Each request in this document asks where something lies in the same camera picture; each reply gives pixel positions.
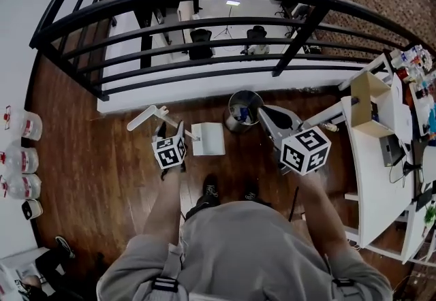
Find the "metal trash bin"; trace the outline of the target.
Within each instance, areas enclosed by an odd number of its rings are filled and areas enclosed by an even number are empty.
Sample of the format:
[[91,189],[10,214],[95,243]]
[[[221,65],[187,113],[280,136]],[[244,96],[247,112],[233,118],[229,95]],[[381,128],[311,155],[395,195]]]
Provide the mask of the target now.
[[[255,117],[252,125],[242,125],[231,115],[230,106],[234,104],[244,104],[250,108]],[[232,133],[245,133],[259,123],[258,108],[264,105],[263,99],[254,91],[242,90],[235,92],[228,101],[228,106],[223,113],[224,125]]]

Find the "person's right forearm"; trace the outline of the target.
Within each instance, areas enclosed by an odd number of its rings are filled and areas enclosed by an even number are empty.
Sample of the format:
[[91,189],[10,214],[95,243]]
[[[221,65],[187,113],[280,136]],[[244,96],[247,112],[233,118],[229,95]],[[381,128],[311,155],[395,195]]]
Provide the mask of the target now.
[[321,256],[333,258],[349,248],[342,221],[317,172],[301,177],[300,201],[312,242]]

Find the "group of bottles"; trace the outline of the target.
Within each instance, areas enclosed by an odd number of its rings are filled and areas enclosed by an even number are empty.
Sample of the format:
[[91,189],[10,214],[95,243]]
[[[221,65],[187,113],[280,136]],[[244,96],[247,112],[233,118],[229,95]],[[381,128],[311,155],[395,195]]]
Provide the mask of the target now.
[[418,97],[428,95],[431,91],[430,86],[436,79],[436,58],[421,45],[415,45],[411,48],[401,51],[391,60],[391,64],[404,84],[414,83],[415,92],[419,93]]

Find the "green potted plant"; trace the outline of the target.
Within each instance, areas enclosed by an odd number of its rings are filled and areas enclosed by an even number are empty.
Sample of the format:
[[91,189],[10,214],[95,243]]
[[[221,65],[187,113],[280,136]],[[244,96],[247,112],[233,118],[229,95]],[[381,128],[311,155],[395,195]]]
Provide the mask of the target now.
[[424,216],[425,229],[430,229],[435,221],[436,221],[436,204],[429,204],[426,207],[426,212]]

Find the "person's left black shoe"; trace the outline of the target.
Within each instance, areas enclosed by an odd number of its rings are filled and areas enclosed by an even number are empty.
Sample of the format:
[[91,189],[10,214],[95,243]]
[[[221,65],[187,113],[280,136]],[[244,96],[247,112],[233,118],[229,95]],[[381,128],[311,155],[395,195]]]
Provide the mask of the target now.
[[215,174],[208,174],[203,182],[203,195],[218,198],[218,180]]

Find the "person's right black shoe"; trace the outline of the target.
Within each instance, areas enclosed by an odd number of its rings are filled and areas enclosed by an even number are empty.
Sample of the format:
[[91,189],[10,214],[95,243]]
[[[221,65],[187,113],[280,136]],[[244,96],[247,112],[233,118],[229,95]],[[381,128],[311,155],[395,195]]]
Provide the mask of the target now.
[[243,199],[257,202],[259,198],[259,187],[257,183],[246,183],[243,192]]

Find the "person's grey shirt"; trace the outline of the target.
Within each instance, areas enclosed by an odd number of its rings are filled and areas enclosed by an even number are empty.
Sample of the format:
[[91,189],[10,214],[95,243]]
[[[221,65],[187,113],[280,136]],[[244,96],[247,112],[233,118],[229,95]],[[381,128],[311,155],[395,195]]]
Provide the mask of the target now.
[[[388,280],[348,248],[322,257],[277,211],[231,221],[184,224],[172,245],[133,237],[97,284],[98,301],[146,301],[153,279],[229,301],[392,301]],[[337,288],[334,279],[354,286]]]

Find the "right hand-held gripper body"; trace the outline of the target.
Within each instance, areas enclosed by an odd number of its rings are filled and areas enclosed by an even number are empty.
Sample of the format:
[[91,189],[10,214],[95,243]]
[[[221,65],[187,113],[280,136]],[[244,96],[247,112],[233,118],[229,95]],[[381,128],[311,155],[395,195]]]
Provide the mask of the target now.
[[331,141],[318,127],[310,127],[282,139],[279,163],[304,176],[322,167],[328,158]]

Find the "white flat carton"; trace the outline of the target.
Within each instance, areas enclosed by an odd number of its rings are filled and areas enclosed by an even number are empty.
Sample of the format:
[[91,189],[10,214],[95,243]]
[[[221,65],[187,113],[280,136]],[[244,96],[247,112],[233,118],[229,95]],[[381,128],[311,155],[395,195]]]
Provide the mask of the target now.
[[411,144],[413,138],[413,123],[411,110],[403,103],[403,86],[400,78],[394,74],[390,87],[392,98],[392,130],[396,137],[404,144]]

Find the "person's left forearm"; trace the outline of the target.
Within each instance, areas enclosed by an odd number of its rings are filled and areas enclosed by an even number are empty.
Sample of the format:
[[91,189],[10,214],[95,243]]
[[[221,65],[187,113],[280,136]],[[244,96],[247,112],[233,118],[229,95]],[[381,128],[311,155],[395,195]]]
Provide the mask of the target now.
[[143,234],[178,245],[181,221],[181,170],[172,168],[159,187],[156,200],[145,221]]

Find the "studio light on tripod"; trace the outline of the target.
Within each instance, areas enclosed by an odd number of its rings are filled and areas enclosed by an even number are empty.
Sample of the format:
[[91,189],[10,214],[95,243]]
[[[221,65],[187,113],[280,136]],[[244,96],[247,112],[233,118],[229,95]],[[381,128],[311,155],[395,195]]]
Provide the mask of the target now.
[[[233,8],[238,7],[240,5],[240,1],[227,0],[225,4],[229,7],[228,18],[230,18],[232,16]],[[226,39],[232,39],[232,34],[230,33],[230,26],[229,25],[226,25],[222,31],[220,31],[218,34],[216,34],[216,36],[214,36],[213,39],[218,39],[218,38],[222,38],[222,37],[224,37]]]

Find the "white long-handled dustpan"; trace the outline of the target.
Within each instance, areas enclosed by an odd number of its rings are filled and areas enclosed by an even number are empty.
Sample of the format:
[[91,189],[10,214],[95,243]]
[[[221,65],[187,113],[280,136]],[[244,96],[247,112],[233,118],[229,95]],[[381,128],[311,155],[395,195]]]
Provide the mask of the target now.
[[[173,121],[168,116],[168,113],[169,111],[165,106],[158,108],[155,105],[150,105],[127,124],[127,130],[133,131],[152,116],[160,118],[173,127],[177,127],[178,123]],[[191,124],[190,130],[185,130],[185,135],[192,140],[194,156],[225,155],[223,125],[221,123],[207,122]]]

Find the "open cardboard box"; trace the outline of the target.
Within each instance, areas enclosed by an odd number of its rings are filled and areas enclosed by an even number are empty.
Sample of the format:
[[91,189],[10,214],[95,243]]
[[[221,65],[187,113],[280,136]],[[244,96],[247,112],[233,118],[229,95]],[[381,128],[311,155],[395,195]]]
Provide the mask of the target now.
[[391,88],[370,72],[354,78],[350,87],[352,127],[375,138],[394,134]]

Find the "small white appliance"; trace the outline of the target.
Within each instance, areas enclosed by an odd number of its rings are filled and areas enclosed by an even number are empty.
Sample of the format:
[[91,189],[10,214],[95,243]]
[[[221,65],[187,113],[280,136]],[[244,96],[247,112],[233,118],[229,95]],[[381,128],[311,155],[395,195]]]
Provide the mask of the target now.
[[42,205],[38,200],[35,199],[25,200],[22,203],[21,208],[25,219],[28,221],[36,219],[44,213]]

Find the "person's black shoe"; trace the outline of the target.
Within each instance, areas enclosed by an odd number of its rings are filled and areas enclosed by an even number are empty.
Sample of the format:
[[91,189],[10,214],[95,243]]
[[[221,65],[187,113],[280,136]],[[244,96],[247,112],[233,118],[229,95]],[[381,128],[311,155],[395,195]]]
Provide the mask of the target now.
[[215,174],[208,174],[203,182],[203,195],[218,198],[218,180]]
[[257,183],[246,183],[243,192],[243,199],[257,202],[259,198],[259,187]]

